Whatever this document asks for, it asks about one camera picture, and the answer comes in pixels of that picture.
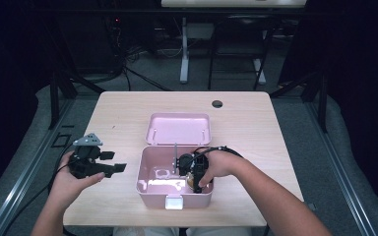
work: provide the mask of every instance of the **pink lid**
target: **pink lid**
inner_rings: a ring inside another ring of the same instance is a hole
[[[155,113],[146,141],[154,146],[205,146],[211,141],[210,117],[203,113]]]

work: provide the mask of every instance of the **white latch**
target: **white latch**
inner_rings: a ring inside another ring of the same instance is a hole
[[[180,195],[167,195],[165,197],[166,209],[183,209],[183,197]]]

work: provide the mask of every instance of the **table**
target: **table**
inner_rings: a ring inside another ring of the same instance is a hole
[[[212,106],[214,100],[221,108]],[[104,163],[127,163],[87,188],[64,216],[65,225],[91,226],[264,226],[260,211],[233,176],[215,179],[206,208],[147,208],[136,190],[141,153],[150,117],[157,112],[206,113],[210,146],[226,145],[241,153],[303,201],[269,96],[240,91],[108,91],[97,102],[86,134],[95,133],[101,150],[115,151]]]
[[[269,9],[302,9],[306,0],[161,0],[164,8],[269,8]],[[188,83],[189,52],[188,52],[188,25],[186,18],[182,20],[182,66],[180,69],[180,83]],[[260,68],[260,60],[254,60],[256,71]],[[265,85],[264,73],[260,75],[259,84]]]

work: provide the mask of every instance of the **pink box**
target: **pink box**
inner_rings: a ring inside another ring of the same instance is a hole
[[[202,113],[155,113],[146,136],[137,191],[147,207],[183,209],[207,207],[214,184],[195,194],[185,176],[174,173],[174,157],[192,153],[211,141],[210,118]]]

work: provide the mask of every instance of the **white desk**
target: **white desk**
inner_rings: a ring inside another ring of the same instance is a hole
[[[304,8],[306,0],[161,0],[161,6],[165,8],[269,8],[286,9]],[[182,21],[182,66],[180,69],[180,83],[188,82],[189,52],[187,48],[187,24]],[[254,67],[258,71],[260,60],[254,60]],[[259,85],[265,85],[264,73],[259,78]]]
[[[212,102],[220,100],[222,108]],[[104,92],[86,134],[103,141],[101,150],[115,151],[103,163],[127,163],[123,173],[87,188],[70,205],[65,225],[92,226],[264,226],[260,211],[233,176],[216,178],[206,208],[147,208],[136,183],[150,117],[156,112],[206,113],[212,142],[248,158],[303,201],[269,96],[264,92],[118,91]]]

